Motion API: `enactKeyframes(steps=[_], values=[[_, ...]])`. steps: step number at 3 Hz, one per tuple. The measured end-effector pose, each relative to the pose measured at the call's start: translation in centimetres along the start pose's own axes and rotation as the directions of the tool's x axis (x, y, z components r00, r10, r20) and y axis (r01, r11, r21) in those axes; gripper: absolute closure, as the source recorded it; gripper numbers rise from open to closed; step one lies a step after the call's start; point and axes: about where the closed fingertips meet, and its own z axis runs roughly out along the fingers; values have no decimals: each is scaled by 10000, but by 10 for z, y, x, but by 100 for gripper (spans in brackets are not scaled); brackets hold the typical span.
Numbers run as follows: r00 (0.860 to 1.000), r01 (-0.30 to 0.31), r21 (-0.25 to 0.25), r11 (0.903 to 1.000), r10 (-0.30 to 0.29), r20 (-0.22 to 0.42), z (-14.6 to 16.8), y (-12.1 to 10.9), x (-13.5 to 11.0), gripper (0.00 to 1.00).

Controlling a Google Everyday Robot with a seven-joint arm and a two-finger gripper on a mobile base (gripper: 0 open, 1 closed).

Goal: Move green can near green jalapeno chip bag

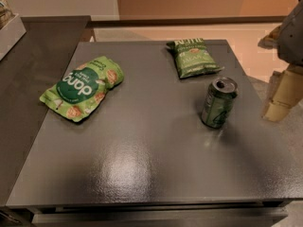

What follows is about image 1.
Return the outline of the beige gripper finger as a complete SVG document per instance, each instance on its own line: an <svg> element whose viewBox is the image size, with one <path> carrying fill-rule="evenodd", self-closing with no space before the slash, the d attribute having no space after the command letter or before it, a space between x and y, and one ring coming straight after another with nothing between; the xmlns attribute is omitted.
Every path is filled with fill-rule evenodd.
<svg viewBox="0 0 303 227"><path fill-rule="evenodd" d="M303 99L303 67L290 64L270 77L262 117L272 122L283 120Z"/></svg>

